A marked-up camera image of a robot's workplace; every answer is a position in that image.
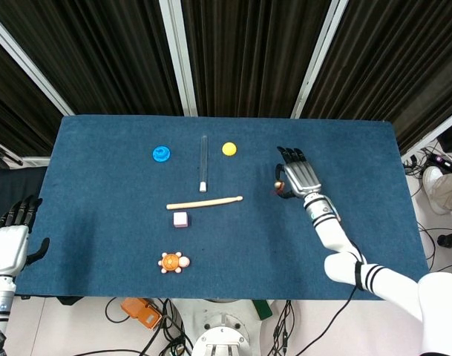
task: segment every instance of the white block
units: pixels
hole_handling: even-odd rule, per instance
[[[173,225],[175,228],[187,228],[188,213],[186,213],[185,211],[173,213]]]

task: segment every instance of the drumstick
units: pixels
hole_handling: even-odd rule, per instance
[[[232,197],[232,198],[220,198],[213,200],[202,200],[200,202],[180,202],[178,204],[168,204],[166,208],[168,210],[174,209],[188,209],[188,208],[201,208],[203,206],[228,204],[230,202],[240,202],[243,199],[242,196]]]

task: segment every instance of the orange device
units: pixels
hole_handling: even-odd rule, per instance
[[[122,309],[150,330],[154,329],[161,320],[161,313],[143,298],[125,298]]]

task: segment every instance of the orange turtle toy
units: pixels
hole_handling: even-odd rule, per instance
[[[167,254],[163,252],[161,254],[162,259],[158,261],[158,265],[161,266],[161,273],[166,273],[168,271],[175,271],[180,273],[181,268],[189,266],[189,258],[183,256],[181,252],[176,254]]]

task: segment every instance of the orange object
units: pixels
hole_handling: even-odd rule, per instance
[[[150,330],[154,329],[161,320],[161,313],[143,298],[125,298],[122,309]]]
[[[166,273],[168,271],[175,271],[176,273],[181,273],[182,268],[189,266],[189,258],[184,257],[181,252],[176,254],[167,254],[163,252],[161,254],[161,260],[158,261],[158,266],[161,267],[161,273]]]

